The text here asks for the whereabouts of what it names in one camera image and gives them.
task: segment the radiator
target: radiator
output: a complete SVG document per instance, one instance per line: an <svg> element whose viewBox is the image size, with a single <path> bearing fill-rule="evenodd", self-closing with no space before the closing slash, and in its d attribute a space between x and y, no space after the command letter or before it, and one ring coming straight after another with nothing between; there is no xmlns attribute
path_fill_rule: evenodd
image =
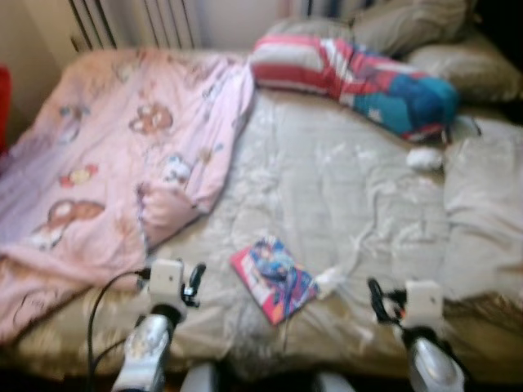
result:
<svg viewBox="0 0 523 392"><path fill-rule="evenodd" d="M194 0L69 0L91 49L201 47Z"/></svg>

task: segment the pink bedspread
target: pink bedspread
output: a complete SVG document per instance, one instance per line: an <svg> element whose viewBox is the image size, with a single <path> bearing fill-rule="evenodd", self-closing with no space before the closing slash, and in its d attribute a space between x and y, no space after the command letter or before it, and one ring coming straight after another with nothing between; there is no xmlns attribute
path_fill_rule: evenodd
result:
<svg viewBox="0 0 523 392"><path fill-rule="evenodd" d="M209 213L252 96L233 56L102 51L71 65L0 159L0 344Z"/></svg>

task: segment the white tissue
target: white tissue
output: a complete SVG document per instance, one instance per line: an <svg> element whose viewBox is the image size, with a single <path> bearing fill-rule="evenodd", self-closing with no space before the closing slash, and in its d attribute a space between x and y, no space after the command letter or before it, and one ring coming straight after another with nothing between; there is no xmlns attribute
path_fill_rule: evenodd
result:
<svg viewBox="0 0 523 392"><path fill-rule="evenodd" d="M428 147L411 149L407 155L407 165L414 170L438 170L443 166L443 154L438 149Z"/></svg>

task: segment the colorful book cover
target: colorful book cover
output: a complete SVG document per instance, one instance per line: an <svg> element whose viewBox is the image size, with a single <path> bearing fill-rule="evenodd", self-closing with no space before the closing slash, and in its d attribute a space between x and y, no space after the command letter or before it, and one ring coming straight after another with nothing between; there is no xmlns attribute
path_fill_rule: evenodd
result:
<svg viewBox="0 0 523 392"><path fill-rule="evenodd" d="M234 254L230 263L273 325L288 319L318 294L311 275L296 264L277 238L261 239Z"/></svg>

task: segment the striped pillow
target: striped pillow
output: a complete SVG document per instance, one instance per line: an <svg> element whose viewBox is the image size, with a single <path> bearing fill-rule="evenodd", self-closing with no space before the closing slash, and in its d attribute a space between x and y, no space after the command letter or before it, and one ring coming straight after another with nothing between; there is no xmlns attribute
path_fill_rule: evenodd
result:
<svg viewBox="0 0 523 392"><path fill-rule="evenodd" d="M250 64L262 87L329 96L407 140L441 133L458 108L444 80L342 39L265 37Z"/></svg>

